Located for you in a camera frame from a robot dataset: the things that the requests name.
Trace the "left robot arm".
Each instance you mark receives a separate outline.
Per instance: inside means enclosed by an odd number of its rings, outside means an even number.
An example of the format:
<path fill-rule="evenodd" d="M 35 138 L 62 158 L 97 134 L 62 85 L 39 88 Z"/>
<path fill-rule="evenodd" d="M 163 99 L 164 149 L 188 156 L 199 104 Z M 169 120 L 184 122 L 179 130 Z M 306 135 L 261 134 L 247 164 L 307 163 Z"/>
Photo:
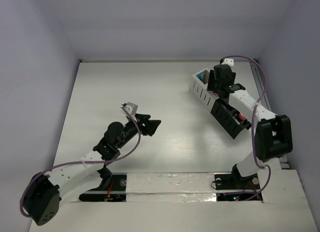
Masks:
<path fill-rule="evenodd" d="M 19 201 L 20 213 L 31 218 L 38 226 L 48 223 L 67 199 L 79 196 L 90 189 L 93 180 L 97 188 L 110 186 L 112 172 L 107 166 L 124 159 L 123 148 L 137 136 L 153 136 L 161 120 L 149 114 L 127 115 L 128 122 L 112 122 L 96 146 L 78 161 L 55 165 L 35 174 Z"/>

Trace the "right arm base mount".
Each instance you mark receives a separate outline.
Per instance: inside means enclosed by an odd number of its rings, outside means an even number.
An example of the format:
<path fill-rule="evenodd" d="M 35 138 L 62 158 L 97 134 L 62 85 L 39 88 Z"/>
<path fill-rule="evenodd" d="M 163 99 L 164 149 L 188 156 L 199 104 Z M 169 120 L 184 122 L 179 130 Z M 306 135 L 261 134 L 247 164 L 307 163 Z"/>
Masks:
<path fill-rule="evenodd" d="M 242 177 L 236 165 L 230 173 L 218 173 L 210 184 L 217 191 L 218 201 L 262 201 L 262 194 L 258 174 Z"/>

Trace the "black highlighter blue cap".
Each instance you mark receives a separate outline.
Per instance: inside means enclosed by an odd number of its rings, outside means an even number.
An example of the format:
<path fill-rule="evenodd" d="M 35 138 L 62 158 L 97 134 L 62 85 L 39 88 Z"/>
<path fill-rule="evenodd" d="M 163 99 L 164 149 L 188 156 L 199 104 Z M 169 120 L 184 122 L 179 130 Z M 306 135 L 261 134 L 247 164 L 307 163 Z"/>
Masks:
<path fill-rule="evenodd" d="M 200 80 L 202 80 L 202 79 L 203 79 L 203 75 L 202 75 L 202 74 L 200 74 L 200 73 L 199 73 L 199 74 L 197 74 L 197 75 L 196 75 L 196 77 L 197 77 L 198 79 L 200 79 Z"/>

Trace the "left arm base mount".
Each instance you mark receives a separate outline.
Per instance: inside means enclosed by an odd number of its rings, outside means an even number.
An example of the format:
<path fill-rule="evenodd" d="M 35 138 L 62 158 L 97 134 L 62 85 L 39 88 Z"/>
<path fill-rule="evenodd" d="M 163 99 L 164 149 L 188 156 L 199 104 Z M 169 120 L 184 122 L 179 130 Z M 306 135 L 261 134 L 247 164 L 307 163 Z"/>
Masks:
<path fill-rule="evenodd" d="M 101 182 L 79 196 L 81 202 L 125 202 L 127 200 L 127 174 L 113 174 L 106 166 L 99 171 Z"/>

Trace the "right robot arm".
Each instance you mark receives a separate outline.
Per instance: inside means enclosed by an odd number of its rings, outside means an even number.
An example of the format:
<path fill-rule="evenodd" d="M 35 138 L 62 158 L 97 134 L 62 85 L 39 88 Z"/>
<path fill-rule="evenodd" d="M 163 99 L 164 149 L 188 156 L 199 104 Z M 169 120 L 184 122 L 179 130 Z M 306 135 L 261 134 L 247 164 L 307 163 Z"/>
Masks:
<path fill-rule="evenodd" d="M 266 109 L 235 78 L 230 65 L 218 64 L 209 72 L 207 91 L 217 96 L 211 114 L 232 138 L 250 126 L 252 152 L 230 175 L 231 184 L 242 188 L 268 161 L 290 153 L 293 139 L 290 118 Z"/>

